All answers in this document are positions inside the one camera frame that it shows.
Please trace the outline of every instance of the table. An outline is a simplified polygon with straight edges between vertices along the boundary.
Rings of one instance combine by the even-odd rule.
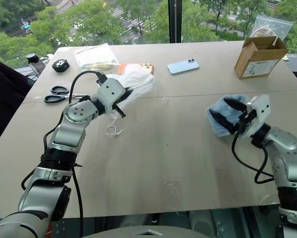
[[[274,183],[257,185],[255,173],[240,165],[230,147],[232,138],[217,138],[205,109],[224,94],[271,97],[267,123],[297,136],[297,80],[284,62],[268,77],[239,80],[234,65],[242,41],[165,45],[111,46],[122,62],[151,62],[159,90],[130,105],[116,126],[114,138],[105,135],[109,116],[94,120],[77,157],[76,170],[84,215],[113,216],[140,213],[254,206],[278,203]],[[0,138],[0,217],[17,210],[21,180],[39,163],[43,135],[57,122],[65,102],[46,105],[52,86],[70,87],[79,73],[77,48],[60,48],[52,60],[66,58],[70,68],[57,74],[48,64]],[[171,75],[167,64],[195,59],[200,69]],[[112,68],[105,73],[116,73]],[[93,74],[76,84],[77,93],[93,94]],[[259,167],[262,151],[240,140],[238,155]],[[74,184],[65,217],[78,217]]]

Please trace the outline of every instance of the blue cloth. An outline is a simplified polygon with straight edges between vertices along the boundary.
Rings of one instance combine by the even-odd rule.
[[[211,115],[209,112],[209,109],[212,109],[218,113],[221,113],[223,116],[226,117],[226,119],[231,122],[232,124],[236,124],[239,121],[239,116],[242,114],[241,111],[238,111],[236,109],[233,109],[230,107],[224,100],[223,98],[234,98],[242,103],[246,103],[248,101],[248,97],[245,95],[224,95],[224,97],[220,98],[214,105],[208,107],[206,109],[206,113],[209,118],[209,122],[212,125],[212,128],[214,130],[214,133],[218,137],[223,137],[226,135],[230,135],[229,131],[224,128],[222,125],[220,125]]]

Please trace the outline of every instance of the light blue smartphone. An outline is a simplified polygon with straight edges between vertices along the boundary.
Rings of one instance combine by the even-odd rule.
[[[196,60],[188,59],[177,63],[171,63],[167,66],[167,68],[171,74],[176,74],[199,68],[199,65]]]

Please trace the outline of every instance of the brown cardboard box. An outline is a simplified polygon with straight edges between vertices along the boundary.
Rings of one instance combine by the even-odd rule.
[[[247,38],[234,70],[240,79],[267,76],[287,52],[277,36]]]

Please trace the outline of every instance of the label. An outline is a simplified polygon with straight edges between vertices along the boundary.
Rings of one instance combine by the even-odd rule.
[[[256,76],[270,73],[278,59],[250,62],[242,77]]]

